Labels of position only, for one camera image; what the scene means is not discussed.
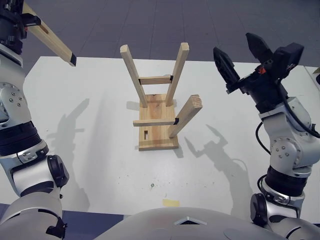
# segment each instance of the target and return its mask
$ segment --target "cable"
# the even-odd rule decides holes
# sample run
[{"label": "cable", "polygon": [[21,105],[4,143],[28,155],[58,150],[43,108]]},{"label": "cable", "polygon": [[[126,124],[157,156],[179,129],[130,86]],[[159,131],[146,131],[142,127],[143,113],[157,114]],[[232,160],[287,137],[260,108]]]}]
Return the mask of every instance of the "cable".
[{"label": "cable", "polygon": [[258,189],[260,190],[261,192],[261,182],[262,182],[262,179],[264,179],[264,177],[267,176],[267,174],[261,176],[258,181],[256,181],[256,185],[258,186]]},{"label": "cable", "polygon": [[269,154],[271,155],[270,151],[265,147],[265,145],[261,142],[260,138],[259,138],[259,129],[261,128],[263,122],[260,122],[258,127],[255,130],[255,137],[256,140],[258,141],[258,143],[260,144],[260,146]]},{"label": "cable", "polygon": [[307,126],[305,126],[300,121],[300,119],[297,117],[297,115],[292,111],[291,107],[288,104],[288,101],[286,100],[286,97],[281,92],[281,89],[280,89],[281,80],[282,79],[280,79],[278,84],[277,84],[277,91],[278,91],[278,94],[280,95],[280,97],[282,99],[282,102],[283,102],[283,104],[285,106],[285,109],[289,112],[289,114],[293,117],[293,119],[300,125],[300,127],[303,128],[303,130],[305,130],[308,134],[314,136],[315,138],[320,139],[320,134],[316,130],[314,130],[315,125],[312,125],[312,129],[310,130]]}]

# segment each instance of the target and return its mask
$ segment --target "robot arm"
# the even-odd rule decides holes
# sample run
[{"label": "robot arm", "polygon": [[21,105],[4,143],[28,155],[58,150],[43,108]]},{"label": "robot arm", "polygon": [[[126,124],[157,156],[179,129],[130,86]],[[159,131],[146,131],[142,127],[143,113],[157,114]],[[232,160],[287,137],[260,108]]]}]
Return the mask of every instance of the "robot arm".
[{"label": "robot arm", "polygon": [[262,38],[246,34],[249,49],[261,62],[253,73],[240,79],[229,56],[214,48],[217,69],[227,93],[240,89],[256,103],[270,139],[270,166],[258,181],[261,193],[251,198],[251,219],[258,226],[288,239],[319,237],[319,228],[300,219],[303,189],[312,165],[320,159],[320,135],[296,97],[288,97],[281,80],[299,63],[303,46],[292,43],[274,53]]},{"label": "robot arm", "polygon": [[0,1],[0,164],[19,196],[0,221],[1,239],[63,239],[61,188],[69,174],[31,121],[23,93],[21,39],[41,21],[22,14],[23,0]]}]

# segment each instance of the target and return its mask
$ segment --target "table surface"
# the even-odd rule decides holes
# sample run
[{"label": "table surface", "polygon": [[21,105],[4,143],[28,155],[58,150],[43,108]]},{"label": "table surface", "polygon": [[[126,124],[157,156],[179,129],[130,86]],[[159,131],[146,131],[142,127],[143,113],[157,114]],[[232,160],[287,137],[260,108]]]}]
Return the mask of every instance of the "table surface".
[{"label": "table surface", "polygon": [[317,83],[316,77],[319,75],[319,73],[314,73],[315,70],[317,70],[317,67],[314,66],[305,66],[306,71],[309,73],[310,77],[312,78],[314,84],[317,86],[320,92],[320,84]]},{"label": "table surface", "polygon": [[[141,77],[171,74],[174,67],[171,60],[134,62]],[[256,66],[235,63],[240,76]],[[320,95],[306,69],[297,66],[283,84],[320,125]],[[144,89],[159,94],[167,88]],[[138,151],[133,120],[139,119],[139,98],[122,59],[78,57],[70,67],[58,57],[40,57],[24,92],[40,136],[70,173],[62,188],[64,210],[132,215],[170,199],[249,219],[250,198],[269,156],[255,138],[260,119],[254,101],[240,91],[227,95],[213,62],[185,63],[174,96],[176,114],[192,94],[200,95],[203,109],[178,134],[175,150]],[[268,146],[264,129],[260,136]],[[301,217],[318,223],[320,164],[312,171]],[[4,172],[0,181],[0,202],[10,204],[17,196]]]}]

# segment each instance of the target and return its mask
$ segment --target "gray floor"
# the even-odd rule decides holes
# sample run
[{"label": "gray floor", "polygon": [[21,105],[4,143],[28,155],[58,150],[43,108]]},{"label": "gray floor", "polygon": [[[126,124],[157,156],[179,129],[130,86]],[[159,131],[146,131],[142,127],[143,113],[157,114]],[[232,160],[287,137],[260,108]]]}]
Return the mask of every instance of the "gray floor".
[{"label": "gray floor", "polygon": [[[320,66],[320,0],[29,0],[29,5],[80,57],[174,60],[180,42],[188,60],[212,61],[219,46],[234,62],[256,62],[246,32],[262,36],[274,51],[305,46],[300,64]],[[22,53],[29,72],[39,56],[54,54],[29,34]]]}]

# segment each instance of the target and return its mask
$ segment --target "wooden stool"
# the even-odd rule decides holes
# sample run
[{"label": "wooden stool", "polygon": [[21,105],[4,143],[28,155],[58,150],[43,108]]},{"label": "wooden stool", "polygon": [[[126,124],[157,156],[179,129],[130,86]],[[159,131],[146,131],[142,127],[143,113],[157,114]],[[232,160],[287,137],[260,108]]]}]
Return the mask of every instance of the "wooden stool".
[{"label": "wooden stool", "polygon": [[[139,151],[176,149],[179,147],[177,134],[203,107],[199,95],[191,95],[176,116],[173,97],[189,53],[189,45],[182,42],[172,75],[139,77],[128,45],[120,48],[121,56],[140,98],[139,120],[133,126],[139,127]],[[166,94],[148,94],[142,85],[169,84]]]}]

